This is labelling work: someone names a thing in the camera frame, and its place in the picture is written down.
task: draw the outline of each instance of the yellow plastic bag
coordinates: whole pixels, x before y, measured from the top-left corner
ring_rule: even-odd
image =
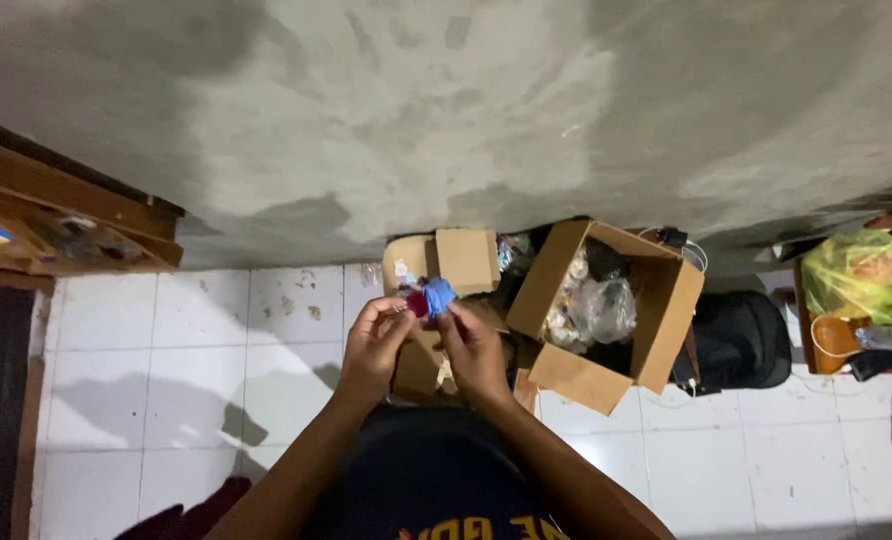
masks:
[[[817,315],[892,324],[892,236],[835,234],[802,261],[806,307]]]

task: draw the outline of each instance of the black bag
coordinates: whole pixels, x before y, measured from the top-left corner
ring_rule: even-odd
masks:
[[[703,294],[695,305],[692,330],[700,380],[696,396],[778,387],[792,372],[786,322],[764,294]]]

